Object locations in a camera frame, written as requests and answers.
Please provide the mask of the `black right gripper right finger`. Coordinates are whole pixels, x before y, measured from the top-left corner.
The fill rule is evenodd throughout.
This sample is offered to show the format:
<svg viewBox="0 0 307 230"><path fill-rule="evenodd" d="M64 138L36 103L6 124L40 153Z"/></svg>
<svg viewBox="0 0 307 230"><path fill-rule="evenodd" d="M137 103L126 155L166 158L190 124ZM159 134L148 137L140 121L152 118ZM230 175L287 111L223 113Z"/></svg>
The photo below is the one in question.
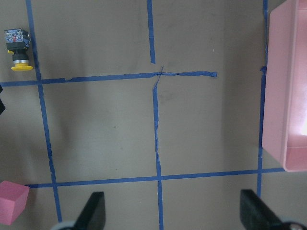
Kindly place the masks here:
<svg viewBox="0 0 307 230"><path fill-rule="evenodd" d="M305 230L294 221L282 221L251 189L240 191L240 221L246 230Z"/></svg>

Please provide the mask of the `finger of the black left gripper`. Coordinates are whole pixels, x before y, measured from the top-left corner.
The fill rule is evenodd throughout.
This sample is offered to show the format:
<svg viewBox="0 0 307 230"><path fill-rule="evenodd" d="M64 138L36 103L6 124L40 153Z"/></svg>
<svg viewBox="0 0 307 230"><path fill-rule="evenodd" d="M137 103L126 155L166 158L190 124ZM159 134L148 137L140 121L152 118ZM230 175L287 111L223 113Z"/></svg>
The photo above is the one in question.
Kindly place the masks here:
<svg viewBox="0 0 307 230"><path fill-rule="evenodd" d="M2 91L3 91L3 88L0 85L0 93L2 93ZM5 105L3 104L2 100L0 99L0 115L4 112L4 110L5 110Z"/></svg>

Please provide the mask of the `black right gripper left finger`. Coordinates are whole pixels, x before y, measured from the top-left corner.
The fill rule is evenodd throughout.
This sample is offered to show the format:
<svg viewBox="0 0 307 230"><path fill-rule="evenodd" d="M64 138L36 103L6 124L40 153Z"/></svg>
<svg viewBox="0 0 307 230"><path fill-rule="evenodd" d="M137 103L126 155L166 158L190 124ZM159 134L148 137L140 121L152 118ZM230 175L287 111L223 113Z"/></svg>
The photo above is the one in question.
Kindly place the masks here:
<svg viewBox="0 0 307 230"><path fill-rule="evenodd" d="M93 192L75 221L64 221L52 230L103 230L106 224L104 192Z"/></svg>

